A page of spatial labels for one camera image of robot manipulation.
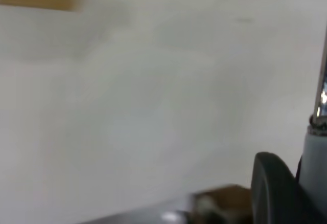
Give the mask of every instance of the white surface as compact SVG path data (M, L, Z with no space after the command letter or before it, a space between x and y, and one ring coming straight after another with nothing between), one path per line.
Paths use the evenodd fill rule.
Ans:
M0 222L74 224L302 152L327 0L0 7Z

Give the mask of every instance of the gray plastic part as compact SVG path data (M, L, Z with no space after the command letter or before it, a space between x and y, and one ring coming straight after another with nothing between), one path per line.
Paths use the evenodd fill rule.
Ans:
M299 184L327 217L327 137L307 134Z

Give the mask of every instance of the white floor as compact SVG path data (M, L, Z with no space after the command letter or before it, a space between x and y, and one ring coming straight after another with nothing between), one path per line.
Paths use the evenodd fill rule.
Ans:
M0 7L0 222L74 224L295 172L327 0Z

